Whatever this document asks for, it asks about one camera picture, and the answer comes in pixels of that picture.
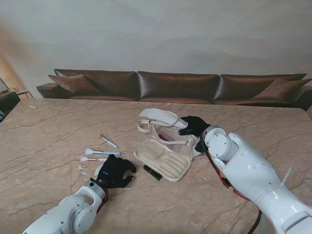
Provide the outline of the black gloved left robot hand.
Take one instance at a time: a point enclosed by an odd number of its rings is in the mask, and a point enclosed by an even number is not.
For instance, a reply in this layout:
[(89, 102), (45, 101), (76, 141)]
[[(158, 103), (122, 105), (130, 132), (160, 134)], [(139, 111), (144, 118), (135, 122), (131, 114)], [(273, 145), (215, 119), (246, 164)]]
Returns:
[(127, 171), (136, 173), (137, 169), (129, 160), (109, 155), (102, 165), (96, 181), (107, 189), (125, 188), (133, 179), (132, 175), (123, 178)]

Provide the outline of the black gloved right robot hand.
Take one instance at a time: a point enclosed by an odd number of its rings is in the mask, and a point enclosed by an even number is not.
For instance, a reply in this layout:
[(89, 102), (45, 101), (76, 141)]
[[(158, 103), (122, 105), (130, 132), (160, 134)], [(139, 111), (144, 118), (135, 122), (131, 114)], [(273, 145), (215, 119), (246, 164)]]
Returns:
[(202, 118), (196, 116), (182, 117), (188, 123), (188, 126), (184, 129), (178, 131), (179, 135), (194, 135), (196, 137), (202, 136), (203, 131), (205, 131), (211, 125), (206, 123)]

